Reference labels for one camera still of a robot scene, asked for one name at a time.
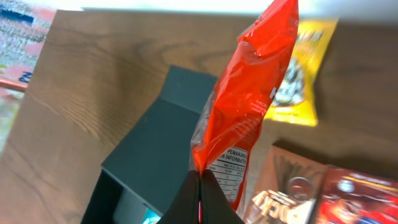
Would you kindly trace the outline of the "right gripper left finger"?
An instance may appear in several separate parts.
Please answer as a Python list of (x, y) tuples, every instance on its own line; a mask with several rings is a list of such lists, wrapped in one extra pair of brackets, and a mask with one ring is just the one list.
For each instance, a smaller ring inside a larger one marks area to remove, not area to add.
[(188, 172), (169, 209), (158, 224), (199, 224), (200, 175)]

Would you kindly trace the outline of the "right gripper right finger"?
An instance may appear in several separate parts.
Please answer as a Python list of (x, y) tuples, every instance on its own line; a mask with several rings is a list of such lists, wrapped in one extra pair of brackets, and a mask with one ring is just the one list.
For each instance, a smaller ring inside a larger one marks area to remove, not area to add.
[(200, 189), (202, 224), (244, 224), (231, 208), (211, 170), (203, 171)]

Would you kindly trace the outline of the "teal Chunkies cookie box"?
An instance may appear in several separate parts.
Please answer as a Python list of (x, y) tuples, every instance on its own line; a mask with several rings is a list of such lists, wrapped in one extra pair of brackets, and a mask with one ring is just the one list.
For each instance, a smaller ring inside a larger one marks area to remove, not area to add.
[(142, 224), (157, 224), (160, 219), (161, 217), (158, 214), (147, 208), (144, 218), (142, 219)]

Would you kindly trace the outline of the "black gift box with lid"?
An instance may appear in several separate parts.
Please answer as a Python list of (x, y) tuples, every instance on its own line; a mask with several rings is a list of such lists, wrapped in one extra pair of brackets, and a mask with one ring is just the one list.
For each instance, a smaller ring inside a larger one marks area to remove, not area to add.
[(216, 77), (170, 67), (160, 94), (101, 165), (82, 223), (142, 223), (160, 217), (190, 165), (190, 140)]

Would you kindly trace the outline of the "red Hacks candy bag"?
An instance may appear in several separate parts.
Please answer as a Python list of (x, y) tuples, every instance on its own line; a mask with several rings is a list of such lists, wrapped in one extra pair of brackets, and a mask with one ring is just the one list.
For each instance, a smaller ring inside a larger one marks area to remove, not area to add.
[(190, 141), (196, 170), (213, 171), (235, 212), (244, 207), (251, 149), (289, 66), (298, 24), (298, 1), (275, 0), (238, 37)]

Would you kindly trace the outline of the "yellow Hacks candy bag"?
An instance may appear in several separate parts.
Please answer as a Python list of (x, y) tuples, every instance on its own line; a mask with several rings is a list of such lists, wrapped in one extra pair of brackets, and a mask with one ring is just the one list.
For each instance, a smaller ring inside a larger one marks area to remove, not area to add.
[(300, 21), (288, 69), (265, 119), (318, 124), (313, 85), (337, 23), (337, 18)]

